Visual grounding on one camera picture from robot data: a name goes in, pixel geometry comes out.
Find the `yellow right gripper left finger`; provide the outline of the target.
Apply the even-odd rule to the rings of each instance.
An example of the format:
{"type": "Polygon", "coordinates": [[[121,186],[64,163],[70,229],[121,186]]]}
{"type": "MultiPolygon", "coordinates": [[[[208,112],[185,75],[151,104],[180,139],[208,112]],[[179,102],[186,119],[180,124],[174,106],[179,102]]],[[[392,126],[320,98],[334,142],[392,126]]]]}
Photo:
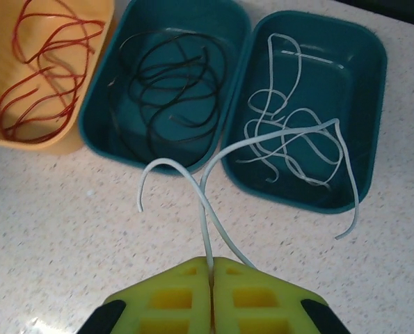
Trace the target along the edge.
{"type": "Polygon", "coordinates": [[[211,334],[209,270],[195,257],[110,295],[77,334],[211,334]]]}

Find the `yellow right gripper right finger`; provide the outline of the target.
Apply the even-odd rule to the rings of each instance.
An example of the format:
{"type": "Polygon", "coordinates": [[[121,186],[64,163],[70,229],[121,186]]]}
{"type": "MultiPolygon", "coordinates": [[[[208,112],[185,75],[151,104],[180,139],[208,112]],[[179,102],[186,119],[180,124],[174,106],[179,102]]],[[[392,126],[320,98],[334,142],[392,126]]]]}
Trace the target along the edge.
{"type": "Polygon", "coordinates": [[[320,295],[225,257],[213,304],[215,334],[349,334],[320,295]]]}

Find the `teal plastic bin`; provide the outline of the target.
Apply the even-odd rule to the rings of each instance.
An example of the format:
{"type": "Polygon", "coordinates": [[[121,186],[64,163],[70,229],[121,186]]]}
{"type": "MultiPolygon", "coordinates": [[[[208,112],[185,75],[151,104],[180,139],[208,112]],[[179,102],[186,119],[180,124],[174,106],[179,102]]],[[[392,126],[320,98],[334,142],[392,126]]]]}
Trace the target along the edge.
{"type": "Polygon", "coordinates": [[[352,209],[372,180],[386,68],[382,43],[360,25],[296,11],[262,19],[223,144],[283,128],[328,126],[228,154],[222,160],[228,177],[243,191],[301,209],[352,209]]]}
{"type": "Polygon", "coordinates": [[[79,116],[95,153],[189,171],[214,153],[251,33],[234,0],[131,0],[79,116]]]}

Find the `orange plastic bin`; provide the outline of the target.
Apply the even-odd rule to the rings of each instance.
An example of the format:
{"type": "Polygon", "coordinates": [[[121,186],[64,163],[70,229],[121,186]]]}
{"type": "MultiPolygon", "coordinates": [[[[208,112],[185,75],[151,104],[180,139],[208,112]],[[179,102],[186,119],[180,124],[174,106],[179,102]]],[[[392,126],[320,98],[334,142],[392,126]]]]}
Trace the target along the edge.
{"type": "Polygon", "coordinates": [[[115,0],[0,0],[0,146],[69,154],[115,0]]]}

